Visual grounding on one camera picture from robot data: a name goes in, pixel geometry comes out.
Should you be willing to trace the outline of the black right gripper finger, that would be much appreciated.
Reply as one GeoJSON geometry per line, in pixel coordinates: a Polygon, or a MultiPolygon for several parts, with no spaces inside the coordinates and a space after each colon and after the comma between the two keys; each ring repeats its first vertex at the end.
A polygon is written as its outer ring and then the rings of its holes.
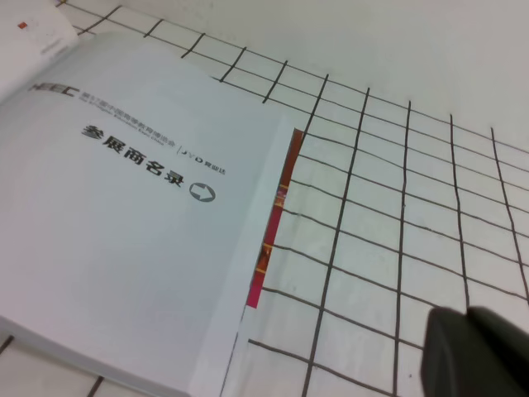
{"type": "Polygon", "coordinates": [[[528,333],[485,307],[435,308],[421,381],[425,396],[527,396],[528,333]]]}

